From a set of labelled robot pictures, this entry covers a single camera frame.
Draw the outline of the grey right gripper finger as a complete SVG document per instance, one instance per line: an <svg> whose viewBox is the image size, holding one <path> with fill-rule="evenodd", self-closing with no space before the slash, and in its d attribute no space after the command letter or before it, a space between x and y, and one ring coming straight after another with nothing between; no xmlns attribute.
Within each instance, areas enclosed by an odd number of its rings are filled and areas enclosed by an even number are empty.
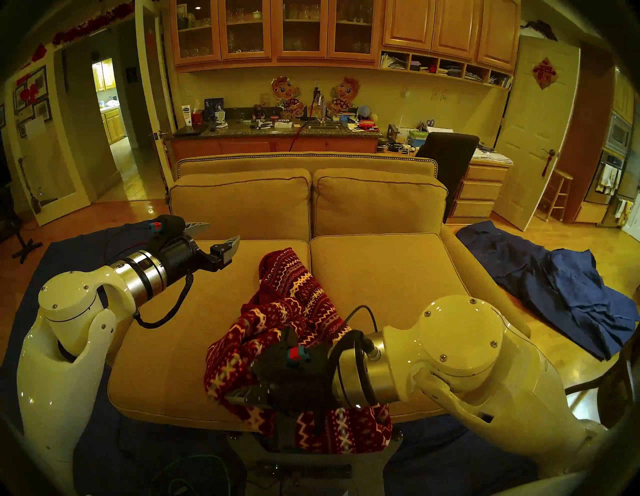
<svg viewBox="0 0 640 496"><path fill-rule="evenodd" d="M273 408L269 385L250 385L234 389L224 395L231 405L246 408Z"/></svg>

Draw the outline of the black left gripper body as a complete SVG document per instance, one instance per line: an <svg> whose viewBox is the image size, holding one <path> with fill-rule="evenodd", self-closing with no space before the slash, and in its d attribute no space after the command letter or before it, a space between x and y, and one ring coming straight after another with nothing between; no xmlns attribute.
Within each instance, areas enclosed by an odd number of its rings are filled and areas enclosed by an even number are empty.
<svg viewBox="0 0 640 496"><path fill-rule="evenodd" d="M165 287L169 287L198 270L216 272L223 269L221 258L204 252L190 235L181 235L160 249L160 263L166 275Z"/></svg>

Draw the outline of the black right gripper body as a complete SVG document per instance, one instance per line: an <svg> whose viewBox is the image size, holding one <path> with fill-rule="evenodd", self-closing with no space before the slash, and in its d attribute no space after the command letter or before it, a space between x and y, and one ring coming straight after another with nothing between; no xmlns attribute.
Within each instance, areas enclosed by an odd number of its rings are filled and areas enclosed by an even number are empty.
<svg viewBox="0 0 640 496"><path fill-rule="evenodd" d="M257 383L269 385L273 408L293 414L338 407L329 375L330 345L273 345L251 364Z"/></svg>

